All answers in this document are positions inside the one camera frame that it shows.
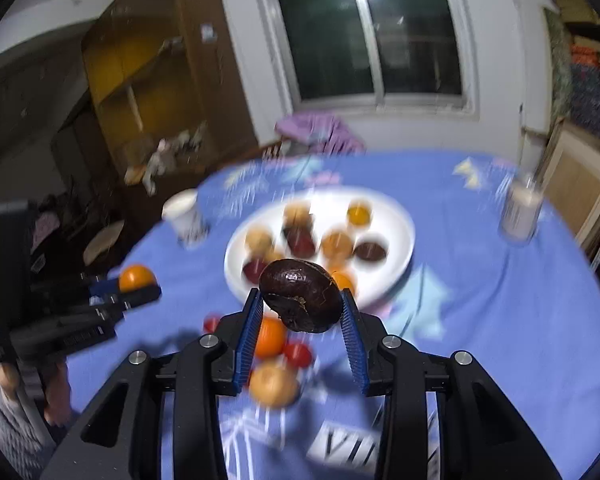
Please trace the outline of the person's left hand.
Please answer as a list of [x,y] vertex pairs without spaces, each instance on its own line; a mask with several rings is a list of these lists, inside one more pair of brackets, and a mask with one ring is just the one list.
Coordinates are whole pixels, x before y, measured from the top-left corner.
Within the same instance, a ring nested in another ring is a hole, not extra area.
[[0,364],[0,451],[23,479],[40,478],[74,421],[71,387],[64,362],[56,365],[37,408],[12,365]]

